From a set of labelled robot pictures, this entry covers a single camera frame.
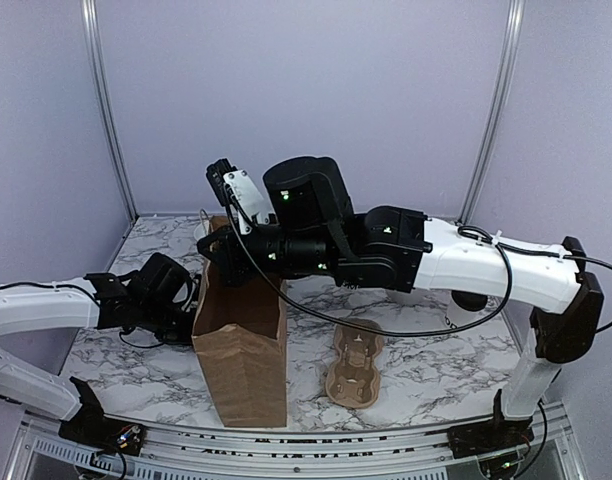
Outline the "brown paper bag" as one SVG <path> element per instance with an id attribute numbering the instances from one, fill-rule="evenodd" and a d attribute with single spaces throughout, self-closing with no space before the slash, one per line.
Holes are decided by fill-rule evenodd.
<path id="1" fill-rule="evenodd" d="M 211 233 L 228 219 L 209 219 Z M 205 259 L 191 339 L 221 423 L 236 428 L 287 425 L 286 305 L 257 277 L 240 287 Z"/>

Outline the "white paper coffee cup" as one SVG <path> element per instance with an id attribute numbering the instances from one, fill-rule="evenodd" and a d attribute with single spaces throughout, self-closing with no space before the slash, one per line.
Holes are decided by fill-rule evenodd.
<path id="1" fill-rule="evenodd" d="M 465 326 L 470 319 L 470 313 L 462 309 L 459 305 L 451 303 L 444 315 L 444 326 L 447 329 L 454 330 Z"/>

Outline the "black plastic cup lid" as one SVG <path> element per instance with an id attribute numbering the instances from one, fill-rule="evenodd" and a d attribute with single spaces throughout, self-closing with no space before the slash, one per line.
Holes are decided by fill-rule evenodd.
<path id="1" fill-rule="evenodd" d="M 470 312 L 481 311 L 488 303 L 488 298 L 485 295 L 471 292 L 452 291 L 451 298 L 455 304 Z"/>

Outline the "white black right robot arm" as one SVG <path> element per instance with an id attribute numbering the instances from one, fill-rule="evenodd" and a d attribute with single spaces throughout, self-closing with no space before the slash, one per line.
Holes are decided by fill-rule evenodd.
<path id="1" fill-rule="evenodd" d="M 357 213 L 329 157 L 282 161 L 264 174 L 262 187 L 225 159 L 210 164 L 206 177 L 228 222 L 197 248 L 230 286 L 275 275 L 326 276 L 350 288 L 447 290 L 461 311 L 491 297 L 531 306 L 533 339 L 495 395 L 492 417 L 452 428 L 451 439 L 482 438 L 501 448 L 527 433 L 560 367 L 593 343 L 604 295 L 576 238 L 538 245 L 405 208 Z"/>

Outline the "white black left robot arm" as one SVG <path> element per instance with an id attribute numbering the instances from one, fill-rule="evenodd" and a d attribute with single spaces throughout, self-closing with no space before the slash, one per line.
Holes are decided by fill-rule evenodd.
<path id="1" fill-rule="evenodd" d="M 191 274 L 155 253 L 127 274 L 89 273 L 47 284 L 0 285 L 0 337 L 62 328 L 142 329 L 164 345 L 188 345 L 194 315 Z M 109 418 L 83 380 L 64 380 L 0 347 L 0 398 L 53 417 L 61 435 L 102 445 L 140 433 L 138 425 Z"/>

